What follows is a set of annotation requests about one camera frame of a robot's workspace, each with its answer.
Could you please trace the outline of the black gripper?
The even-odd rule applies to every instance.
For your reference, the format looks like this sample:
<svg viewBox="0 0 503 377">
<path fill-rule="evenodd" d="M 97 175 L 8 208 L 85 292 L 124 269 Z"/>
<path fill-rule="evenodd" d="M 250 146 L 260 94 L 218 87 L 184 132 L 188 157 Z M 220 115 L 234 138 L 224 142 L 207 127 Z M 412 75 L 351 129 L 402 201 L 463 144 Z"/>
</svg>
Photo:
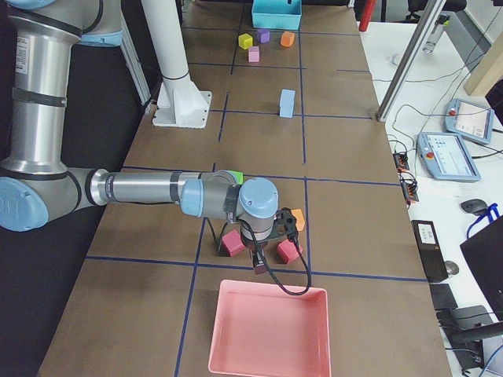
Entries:
<svg viewBox="0 0 503 377">
<path fill-rule="evenodd" d="M 255 275 L 267 272 L 266 259 L 263 250 L 251 251 L 251 261 Z"/>
</svg>

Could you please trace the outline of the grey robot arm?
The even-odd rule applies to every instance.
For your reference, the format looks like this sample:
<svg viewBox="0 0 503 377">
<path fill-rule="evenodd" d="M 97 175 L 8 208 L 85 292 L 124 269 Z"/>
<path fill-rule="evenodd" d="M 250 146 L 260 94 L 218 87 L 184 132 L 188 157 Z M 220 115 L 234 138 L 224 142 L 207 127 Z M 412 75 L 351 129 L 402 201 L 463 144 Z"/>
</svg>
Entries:
<svg viewBox="0 0 503 377">
<path fill-rule="evenodd" d="M 7 1 L 1 7 L 1 274 L 78 249 L 77 217 L 106 202 L 138 111 L 117 1 Z"/>
</svg>

